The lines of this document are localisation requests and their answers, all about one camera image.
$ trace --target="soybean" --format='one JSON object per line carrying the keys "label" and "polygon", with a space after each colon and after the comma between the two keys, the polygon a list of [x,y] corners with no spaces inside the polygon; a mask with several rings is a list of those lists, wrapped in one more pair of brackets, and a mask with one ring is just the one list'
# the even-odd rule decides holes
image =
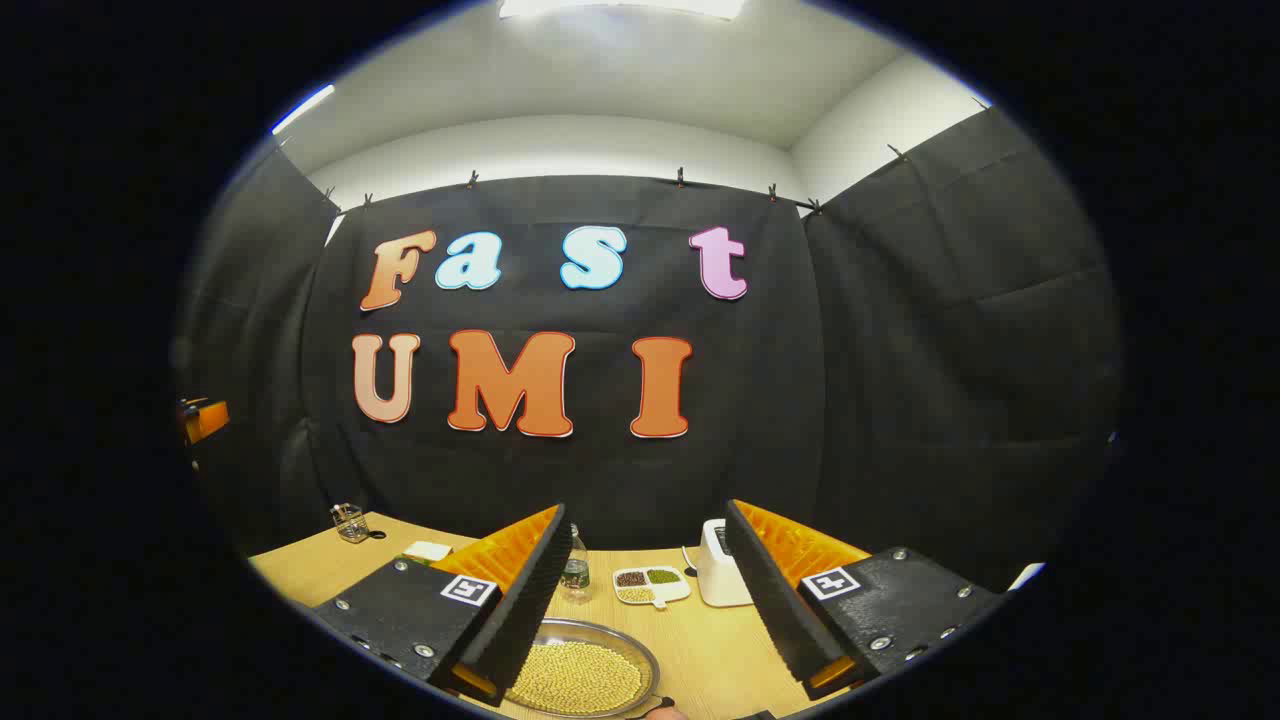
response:
{"label": "soybean", "polygon": [[640,669],[598,644],[535,644],[512,692],[540,710],[586,715],[621,707],[640,692]]}
{"label": "soybean", "polygon": [[653,591],[649,588],[627,588],[618,591],[618,597],[627,602],[649,602],[653,600]]}

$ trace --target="white wall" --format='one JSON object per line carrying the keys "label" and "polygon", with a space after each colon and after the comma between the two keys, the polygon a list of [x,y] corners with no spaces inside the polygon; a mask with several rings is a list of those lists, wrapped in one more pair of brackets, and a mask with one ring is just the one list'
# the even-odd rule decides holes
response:
{"label": "white wall", "polygon": [[791,147],[800,183],[820,201],[960,120],[987,99],[929,61],[904,53],[823,115]]}
{"label": "white wall", "polygon": [[413,135],[357,152],[311,173],[343,210],[374,200],[480,181],[531,176],[639,176],[676,178],[803,199],[791,156],[740,137],[636,118],[539,115]]}

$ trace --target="ceiling light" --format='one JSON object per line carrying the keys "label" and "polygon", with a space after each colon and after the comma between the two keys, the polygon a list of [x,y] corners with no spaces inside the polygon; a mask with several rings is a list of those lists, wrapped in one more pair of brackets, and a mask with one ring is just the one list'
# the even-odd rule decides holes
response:
{"label": "ceiling light", "polygon": [[746,0],[503,0],[498,10],[499,18],[532,15],[561,8],[581,8],[585,5],[643,5],[664,10],[684,10],[731,20],[742,10]]}
{"label": "ceiling light", "polygon": [[320,92],[316,92],[311,97],[307,97],[307,100],[303,104],[298,105],[292,113],[289,113],[288,115],[285,115],[284,119],[280,120],[279,124],[276,124],[274,128],[271,128],[271,135],[279,135],[279,132],[282,129],[284,129],[289,123],[292,123],[293,120],[296,120],[298,118],[298,115],[301,115],[302,113],[306,113],[311,108],[315,108],[316,105],[320,104],[321,100],[324,100],[325,97],[329,97],[330,95],[333,95],[333,86],[332,85],[326,85],[324,87],[324,90],[321,90]]}

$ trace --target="pink letter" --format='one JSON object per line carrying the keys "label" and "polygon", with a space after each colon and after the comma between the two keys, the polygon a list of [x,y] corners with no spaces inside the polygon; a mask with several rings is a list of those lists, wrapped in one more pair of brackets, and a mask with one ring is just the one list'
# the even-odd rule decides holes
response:
{"label": "pink letter", "polygon": [[689,246],[699,250],[699,272],[703,287],[713,297],[737,300],[746,295],[746,281],[735,278],[730,272],[730,256],[742,258],[746,249],[741,242],[728,238],[724,228],[712,228],[689,238]]}

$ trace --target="water bottle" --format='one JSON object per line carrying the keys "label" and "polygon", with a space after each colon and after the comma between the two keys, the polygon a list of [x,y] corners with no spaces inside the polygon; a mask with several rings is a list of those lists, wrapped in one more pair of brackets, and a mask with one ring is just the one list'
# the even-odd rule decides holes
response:
{"label": "water bottle", "polygon": [[586,588],[591,584],[591,571],[586,564],[586,546],[577,534],[577,525],[570,523],[568,529],[573,536],[573,547],[568,551],[568,562],[561,574],[561,584],[567,588],[570,597],[580,598],[586,596]]}

